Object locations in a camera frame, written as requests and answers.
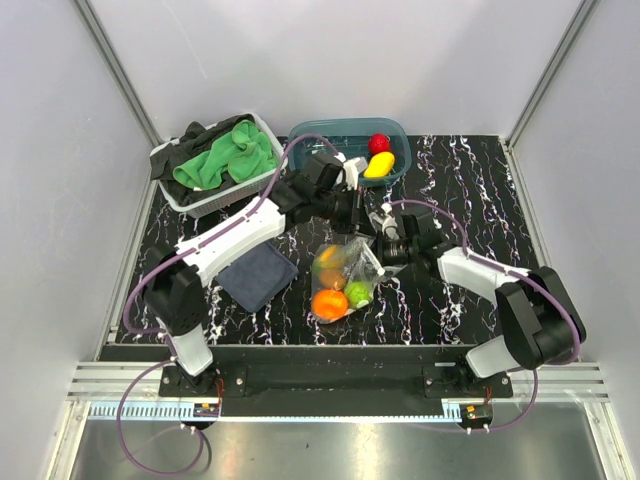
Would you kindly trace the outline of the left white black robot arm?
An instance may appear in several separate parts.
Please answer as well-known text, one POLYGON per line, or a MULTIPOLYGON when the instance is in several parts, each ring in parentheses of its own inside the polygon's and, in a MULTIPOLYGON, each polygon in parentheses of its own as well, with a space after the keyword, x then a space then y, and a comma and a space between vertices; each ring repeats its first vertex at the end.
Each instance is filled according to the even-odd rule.
POLYGON ((364 157, 346 160, 319 151, 304 167, 272 183, 264 196, 198 237, 160 255, 147 274, 142 299, 166 331, 181 384, 196 396, 215 386, 213 354, 204 338, 204 289, 255 247, 318 217, 341 234, 373 235, 358 186, 364 157))

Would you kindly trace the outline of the polka dot zip top bag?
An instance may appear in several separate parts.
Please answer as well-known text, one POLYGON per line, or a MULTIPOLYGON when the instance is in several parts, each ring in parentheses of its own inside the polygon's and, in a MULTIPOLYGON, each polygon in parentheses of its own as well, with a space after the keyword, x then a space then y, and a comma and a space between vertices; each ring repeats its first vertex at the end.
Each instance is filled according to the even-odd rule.
MULTIPOLYGON (((378 211, 375 211, 375 212, 373 212, 373 213, 371 213, 369 215, 369 219, 371 220, 371 222, 372 222, 372 224, 374 226, 375 233, 377 235, 378 234, 383 234, 382 231, 381 231, 382 215, 383 215, 383 213, 382 213, 381 209, 378 210, 378 211)), ((344 245, 353 246, 356 249, 356 251, 358 253, 358 260, 352 266, 350 266, 349 268, 346 268, 346 269, 342 270, 344 272, 344 275, 347 278, 346 285, 349 282, 352 282, 352 281, 365 281, 365 282, 368 282, 372 286, 372 301, 373 301, 373 297, 374 297, 374 289, 375 289, 375 287, 379 283, 384 282, 386 280, 389 280, 392 277, 396 276, 399 272, 401 272, 404 269, 404 267, 383 267, 379 263, 379 261, 377 260, 375 254, 374 254, 374 240, 370 240, 370 239, 367 239, 365 237, 357 236, 354 239, 350 240, 348 243, 344 244, 344 245)), ((322 249, 326 245, 332 245, 332 244, 323 244, 318 249, 318 251, 320 249, 322 249)), ((312 267, 311 267, 311 301, 312 301, 312 298, 313 298, 313 296, 315 295, 316 292, 318 292, 319 290, 325 289, 325 288, 323 288, 321 286, 321 284, 320 284, 320 282, 318 280, 318 273, 320 271, 321 270, 318 270, 318 271, 314 270, 313 269, 313 263, 312 263, 312 267)), ((345 316, 353 313, 356 310, 359 310, 359 309, 353 309, 349 305, 347 313, 342 318, 344 318, 345 316)), ((319 322, 321 324, 330 324, 329 322, 323 322, 323 321, 317 320, 316 317, 314 316, 314 314, 313 314, 313 317, 317 322, 319 322)))

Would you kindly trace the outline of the green fake grape bunch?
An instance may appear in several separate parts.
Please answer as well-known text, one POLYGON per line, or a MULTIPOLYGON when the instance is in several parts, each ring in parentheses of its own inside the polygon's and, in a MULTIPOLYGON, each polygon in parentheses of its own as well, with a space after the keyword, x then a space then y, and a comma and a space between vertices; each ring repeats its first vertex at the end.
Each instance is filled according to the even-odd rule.
POLYGON ((320 249, 313 261, 313 269, 318 270, 344 270, 352 266, 358 260, 358 253, 350 245, 326 245, 320 249))

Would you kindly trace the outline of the green fake wrinkled fruit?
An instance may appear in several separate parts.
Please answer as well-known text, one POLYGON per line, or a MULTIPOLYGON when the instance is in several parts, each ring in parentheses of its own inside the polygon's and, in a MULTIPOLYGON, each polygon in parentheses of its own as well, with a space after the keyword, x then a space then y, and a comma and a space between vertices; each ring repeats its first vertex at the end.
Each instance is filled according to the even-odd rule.
POLYGON ((372 286, 365 281, 349 282, 343 292, 353 309, 360 309, 372 301, 372 286))

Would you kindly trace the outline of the red fake apple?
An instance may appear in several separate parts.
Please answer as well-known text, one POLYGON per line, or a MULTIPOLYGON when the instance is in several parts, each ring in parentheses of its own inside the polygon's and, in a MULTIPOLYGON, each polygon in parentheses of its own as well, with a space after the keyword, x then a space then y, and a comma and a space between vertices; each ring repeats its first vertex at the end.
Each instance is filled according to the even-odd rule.
POLYGON ((369 138, 368 149, 372 155, 391 151, 390 138, 382 133, 375 133, 369 138))

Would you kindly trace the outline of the yellow fake mango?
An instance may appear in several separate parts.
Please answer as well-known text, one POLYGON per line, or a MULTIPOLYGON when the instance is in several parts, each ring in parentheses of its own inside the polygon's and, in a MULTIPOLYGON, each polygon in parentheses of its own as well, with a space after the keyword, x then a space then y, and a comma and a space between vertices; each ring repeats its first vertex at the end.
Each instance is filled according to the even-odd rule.
POLYGON ((389 151, 380 152, 372 156, 368 167, 363 172, 367 179, 380 179, 386 177, 395 164, 395 155, 389 151))

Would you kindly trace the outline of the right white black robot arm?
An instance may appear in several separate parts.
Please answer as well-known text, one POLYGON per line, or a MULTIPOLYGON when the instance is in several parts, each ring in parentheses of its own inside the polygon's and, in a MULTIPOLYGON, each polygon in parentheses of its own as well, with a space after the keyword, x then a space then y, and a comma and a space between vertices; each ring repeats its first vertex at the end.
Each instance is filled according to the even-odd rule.
POLYGON ((527 270, 476 255, 446 241, 430 213, 372 213, 372 246, 387 269, 420 266, 443 283, 489 301, 501 335, 469 350, 454 371, 454 384, 466 396, 486 389, 490 377, 514 369, 573 362, 587 332, 559 274, 543 266, 527 270))

